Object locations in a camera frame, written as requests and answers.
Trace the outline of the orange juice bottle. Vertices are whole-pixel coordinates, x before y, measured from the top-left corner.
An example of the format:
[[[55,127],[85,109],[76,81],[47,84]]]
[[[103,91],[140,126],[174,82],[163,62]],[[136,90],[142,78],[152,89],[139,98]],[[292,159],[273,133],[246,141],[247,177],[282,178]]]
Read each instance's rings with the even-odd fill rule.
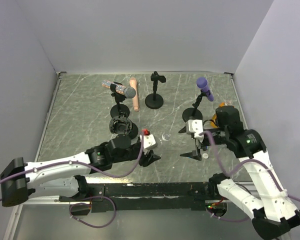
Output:
[[[225,106],[232,106],[232,101],[231,100],[226,100],[226,101],[223,101],[221,102],[219,105],[218,105],[218,109],[219,108],[223,108]],[[219,125],[218,125],[218,116],[220,114],[220,110],[216,110],[216,112],[214,113],[214,115],[212,116],[212,118],[210,119],[210,126],[212,128],[217,128]]]

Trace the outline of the white water bottle cap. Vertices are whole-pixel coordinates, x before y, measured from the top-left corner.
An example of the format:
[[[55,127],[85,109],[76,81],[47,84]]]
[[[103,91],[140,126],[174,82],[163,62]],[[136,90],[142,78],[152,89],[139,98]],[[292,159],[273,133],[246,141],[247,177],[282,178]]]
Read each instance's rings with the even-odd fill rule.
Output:
[[[203,154],[202,154],[202,158],[208,159],[208,158],[209,158],[209,155],[208,155],[207,153],[203,153]]]

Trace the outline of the clear bottle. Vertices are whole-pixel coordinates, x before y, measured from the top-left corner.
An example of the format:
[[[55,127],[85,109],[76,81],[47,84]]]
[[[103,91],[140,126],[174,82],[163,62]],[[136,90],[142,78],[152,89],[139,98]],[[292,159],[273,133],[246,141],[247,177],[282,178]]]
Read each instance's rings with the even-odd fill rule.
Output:
[[[163,134],[161,135],[161,137],[162,137],[162,140],[163,140],[163,141],[169,141],[170,138],[171,138],[171,136],[170,136],[169,133],[163,133]]]

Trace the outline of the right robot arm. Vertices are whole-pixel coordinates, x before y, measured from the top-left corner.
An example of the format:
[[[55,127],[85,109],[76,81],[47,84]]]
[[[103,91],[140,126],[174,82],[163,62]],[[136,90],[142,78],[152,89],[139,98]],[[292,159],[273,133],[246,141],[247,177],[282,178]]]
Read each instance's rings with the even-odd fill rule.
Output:
[[[199,161],[208,146],[217,154],[217,146],[225,145],[239,160],[231,172],[219,161],[221,173],[209,178],[205,192],[213,199],[225,198],[240,208],[264,240],[277,239],[300,226],[300,209],[280,183],[261,135],[244,128],[239,110],[232,105],[218,107],[215,116],[215,127],[204,129],[203,115],[196,107],[187,108],[182,114],[185,127],[180,133],[187,133],[195,140],[195,150],[184,153],[183,157]],[[241,168],[249,174],[258,197],[232,180]]]

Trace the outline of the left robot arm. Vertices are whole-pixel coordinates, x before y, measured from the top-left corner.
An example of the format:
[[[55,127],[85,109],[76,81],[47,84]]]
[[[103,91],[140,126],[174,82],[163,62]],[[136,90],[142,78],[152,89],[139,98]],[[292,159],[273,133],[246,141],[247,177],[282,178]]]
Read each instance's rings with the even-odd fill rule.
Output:
[[[160,160],[153,149],[157,146],[153,135],[140,136],[136,143],[125,135],[118,135],[73,156],[44,162],[24,162],[13,159],[0,174],[3,207],[14,207],[28,199],[61,196],[77,201],[89,195],[86,175],[108,175],[113,164],[135,161],[147,167]]]

